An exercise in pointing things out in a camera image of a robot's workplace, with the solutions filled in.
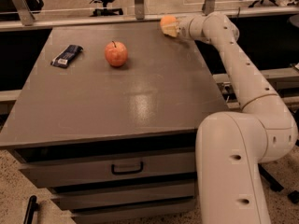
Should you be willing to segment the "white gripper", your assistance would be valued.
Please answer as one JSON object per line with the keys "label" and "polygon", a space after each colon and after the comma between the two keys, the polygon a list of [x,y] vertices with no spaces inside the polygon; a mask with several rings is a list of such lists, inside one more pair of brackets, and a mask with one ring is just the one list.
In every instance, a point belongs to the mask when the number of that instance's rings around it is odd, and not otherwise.
{"label": "white gripper", "polygon": [[166,25],[162,29],[162,32],[165,35],[172,37],[179,37],[182,39],[193,40],[193,37],[190,32],[190,27],[193,21],[193,17],[179,17],[176,22],[173,22],[169,25]]}

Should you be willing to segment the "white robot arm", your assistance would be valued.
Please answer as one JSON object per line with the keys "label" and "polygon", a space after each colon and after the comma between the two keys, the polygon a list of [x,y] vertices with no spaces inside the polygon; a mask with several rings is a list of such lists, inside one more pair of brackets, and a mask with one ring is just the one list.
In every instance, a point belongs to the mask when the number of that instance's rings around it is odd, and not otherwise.
{"label": "white robot arm", "polygon": [[160,20],[165,35],[198,40],[220,54],[239,112],[207,116],[195,145],[202,224],[271,224],[258,164],[287,155],[296,122],[278,93],[237,44],[238,28],[224,14]]}

